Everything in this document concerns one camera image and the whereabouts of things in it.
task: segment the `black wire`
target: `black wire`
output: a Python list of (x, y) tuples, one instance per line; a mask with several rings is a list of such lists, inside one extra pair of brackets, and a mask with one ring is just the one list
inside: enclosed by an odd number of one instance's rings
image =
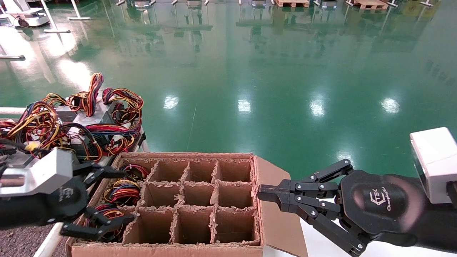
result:
[(92, 141), (92, 142), (96, 141), (94, 135), (88, 129), (86, 129), (86, 127), (84, 127), (83, 125), (81, 125), (79, 123), (67, 122), (67, 123), (64, 123), (64, 125), (62, 126), (63, 129), (71, 128), (71, 127), (75, 127), (75, 128), (80, 129), (81, 131), (83, 131), (84, 135), (87, 136), (90, 141)]

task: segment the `cardboard flap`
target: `cardboard flap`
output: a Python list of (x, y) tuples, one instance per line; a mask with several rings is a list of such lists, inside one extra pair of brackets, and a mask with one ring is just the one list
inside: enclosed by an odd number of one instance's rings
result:
[[(283, 179), (290, 179), (289, 173), (274, 164), (254, 157), (258, 171), (257, 185), (278, 185)], [(271, 246), (299, 257), (307, 257), (305, 239), (300, 218), (296, 214), (281, 212), (276, 203), (259, 201), (260, 232), (263, 245)]]

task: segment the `bundle of wires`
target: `bundle of wires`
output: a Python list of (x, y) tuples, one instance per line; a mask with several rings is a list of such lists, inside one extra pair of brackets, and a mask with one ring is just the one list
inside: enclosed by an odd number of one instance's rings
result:
[[(97, 143), (94, 135), (86, 127), (84, 127), (81, 124), (73, 123), (73, 122), (64, 123), (62, 127), (64, 129), (65, 134), (68, 136), (68, 143), (71, 143), (72, 139), (78, 139), (78, 140), (81, 140), (83, 142), (84, 150), (86, 152), (86, 158), (85, 158), (86, 161), (99, 161), (103, 157), (102, 148)], [(75, 127), (77, 129), (79, 129), (79, 133), (78, 134), (72, 134), (70, 132), (70, 128), (71, 127)], [(81, 139), (80, 136), (86, 136), (89, 139), (90, 144), (92, 144), (95, 147), (96, 151), (97, 151), (96, 155), (94, 155), (94, 156), (90, 155), (90, 151), (88, 149), (88, 146), (84, 143), (84, 141)]]
[[(54, 147), (64, 148), (66, 133), (62, 128), (54, 107), (43, 101), (30, 104), (17, 122), (0, 123), (2, 138), (10, 139), (16, 145), (28, 145), (25, 148), (18, 147), (18, 150), (29, 151), (38, 158), (41, 158), (46, 150)], [(43, 150), (39, 155), (33, 153), (36, 153), (37, 148)]]
[[(110, 220), (124, 216), (124, 213), (122, 211), (120, 211), (116, 207), (116, 205), (113, 205), (111, 203), (99, 204), (99, 205), (95, 206), (95, 210), (97, 210), (103, 216), (107, 217)], [(95, 227), (95, 224), (90, 219), (86, 218), (84, 220), (83, 226), (84, 227)], [(103, 235), (103, 237), (100, 241), (102, 241), (102, 242), (120, 242), (120, 241), (122, 241), (123, 229), (124, 229), (124, 227), (121, 227), (118, 230), (106, 233), (105, 235)]]
[(113, 138), (110, 143), (105, 146), (105, 151), (108, 152), (108, 155), (127, 153), (134, 143), (135, 138), (131, 136), (121, 137), (118, 140), (114, 140)]
[[(102, 83), (102, 73), (94, 73), (87, 92), (71, 95), (67, 100), (55, 93), (47, 94), (42, 101), (29, 105), (17, 122), (0, 121), (0, 138), (12, 140), (16, 145), (34, 145), (28, 149), (18, 149), (23, 152), (29, 151), (38, 158), (44, 156), (45, 150), (54, 147), (72, 150), (68, 148), (71, 140), (82, 140), (81, 136), (86, 136), (91, 144), (84, 144), (88, 161), (99, 161), (104, 152), (108, 155), (128, 152), (140, 134), (141, 110), (144, 104), (140, 96), (128, 89), (107, 88), (103, 91), (102, 98), (105, 104), (113, 104), (116, 101), (112, 117), (117, 124), (93, 124), (84, 127), (76, 123), (62, 123), (58, 118), (55, 108), (62, 105), (68, 106), (73, 112), (84, 111), (87, 117), (93, 116)], [(71, 127), (77, 127), (79, 132), (72, 133)], [(114, 137), (102, 149), (95, 139), (97, 135)]]
[(149, 174), (146, 168), (137, 164), (127, 164), (125, 166), (122, 166), (119, 170), (125, 171), (127, 173), (127, 175), (124, 178), (121, 178), (120, 180), (130, 180), (137, 183), (140, 181), (144, 181)]
[(103, 193), (103, 198), (116, 206), (133, 206), (140, 198), (140, 187), (133, 181), (119, 180)]
[(141, 119), (141, 109), (144, 101), (141, 97), (126, 88), (106, 88), (103, 91), (103, 103), (111, 104), (114, 101), (126, 102), (128, 107), (124, 109), (122, 104), (117, 104), (112, 113), (113, 120), (119, 125), (131, 123), (136, 119)]
[(84, 110), (87, 117), (92, 117), (95, 113), (95, 104), (97, 102), (98, 91), (103, 84), (103, 74), (94, 73), (90, 80), (89, 91), (82, 91), (70, 95), (66, 105), (73, 111)]
[(57, 105), (67, 105), (67, 101), (63, 97), (61, 97), (55, 93), (47, 94), (46, 97), (43, 98), (42, 101), (46, 102), (54, 107), (56, 107)]

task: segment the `wooden pallet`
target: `wooden pallet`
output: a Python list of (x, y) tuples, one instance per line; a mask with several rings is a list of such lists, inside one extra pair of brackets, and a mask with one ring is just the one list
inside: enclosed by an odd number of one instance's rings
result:
[(354, 0), (354, 5), (360, 5), (363, 10), (385, 10), (389, 6), (380, 0)]
[(285, 4), (289, 5), (290, 7), (309, 7), (308, 0), (275, 0), (275, 2), (279, 7), (283, 7)]

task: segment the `cardboard divider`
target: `cardboard divider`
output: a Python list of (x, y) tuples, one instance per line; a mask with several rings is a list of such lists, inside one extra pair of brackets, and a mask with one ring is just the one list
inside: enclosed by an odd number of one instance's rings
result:
[(223, 181), (251, 181), (250, 160), (222, 160), (218, 161), (218, 170), (220, 171), (220, 180)]
[(259, 245), (253, 207), (245, 209), (218, 207), (216, 211), (216, 242)]
[(189, 175), (185, 178), (185, 180), (211, 183), (212, 174), (213, 174), (213, 171), (215, 168), (216, 168), (216, 161), (209, 161), (209, 160), (190, 161)]
[(252, 202), (252, 185), (246, 182), (224, 182), (219, 181), (218, 204), (221, 207), (246, 208), (253, 206)]
[(157, 161), (150, 181), (155, 182), (179, 182), (184, 174), (184, 170), (189, 166), (189, 161), (182, 160), (160, 160)]
[(205, 182), (184, 182), (184, 201), (189, 205), (210, 206), (214, 186)]
[(179, 186), (175, 182), (148, 182), (141, 189), (139, 202), (140, 207), (174, 207), (178, 202)]
[(138, 209), (139, 216), (124, 231), (123, 243), (167, 244), (170, 242), (170, 227), (173, 208)]
[(178, 244), (209, 244), (211, 213), (214, 207), (184, 205), (175, 210), (171, 225), (172, 242)]

